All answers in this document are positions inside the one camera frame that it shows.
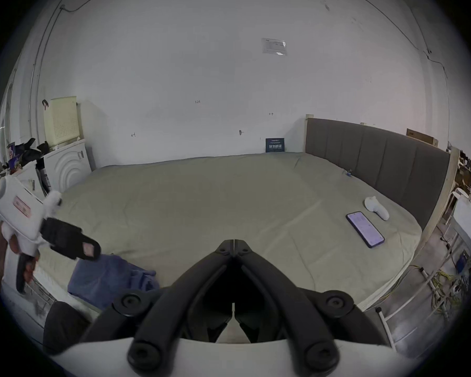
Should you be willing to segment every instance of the blue sign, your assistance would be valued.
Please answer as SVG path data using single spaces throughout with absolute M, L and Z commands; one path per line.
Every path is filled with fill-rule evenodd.
M 265 152 L 284 152 L 284 138 L 266 138 Z

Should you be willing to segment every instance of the smartphone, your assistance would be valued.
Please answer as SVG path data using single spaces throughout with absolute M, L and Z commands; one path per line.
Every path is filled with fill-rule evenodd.
M 373 248 L 382 244 L 385 239 L 384 236 L 377 230 L 375 226 L 368 220 L 368 218 L 359 210 L 352 214 L 345 216 L 347 220 L 354 226 L 354 229 L 360 234 L 365 241 L 366 246 Z

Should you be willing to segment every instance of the blue cloth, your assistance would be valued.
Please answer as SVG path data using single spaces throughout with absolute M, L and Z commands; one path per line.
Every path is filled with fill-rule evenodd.
M 79 260 L 68 293 L 103 310 L 126 289 L 158 289 L 155 271 L 145 271 L 118 255 L 100 255 L 97 261 Z

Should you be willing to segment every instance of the washing machine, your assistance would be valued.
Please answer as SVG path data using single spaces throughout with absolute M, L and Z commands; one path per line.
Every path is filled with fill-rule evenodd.
M 44 170 L 52 190 L 64 192 L 91 173 L 85 139 L 75 141 L 44 155 Z

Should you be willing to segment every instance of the white wall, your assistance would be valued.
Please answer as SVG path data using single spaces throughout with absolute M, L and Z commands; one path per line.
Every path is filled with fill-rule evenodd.
M 73 9 L 85 1 L 62 3 Z M 408 6 L 369 1 L 423 46 Z M 263 54 L 261 38 L 285 40 L 288 56 Z M 27 43 L 32 63 L 36 47 Z M 299 151 L 307 113 L 415 129 L 444 148 L 442 69 L 419 49 L 365 0 L 92 0 L 62 12 L 50 35 L 38 136 L 42 99 L 76 95 L 98 167 L 263 152 L 266 137 L 285 137 L 287 149 Z M 20 113 L 27 73 L 16 95 Z
M 432 60 L 443 63 L 450 101 L 451 144 L 471 157 L 471 53 L 451 21 L 434 0 L 404 0 L 414 11 Z M 440 65 L 433 64 L 437 71 Z M 444 77 L 435 82 L 445 89 Z M 444 100 L 441 106 L 447 105 Z

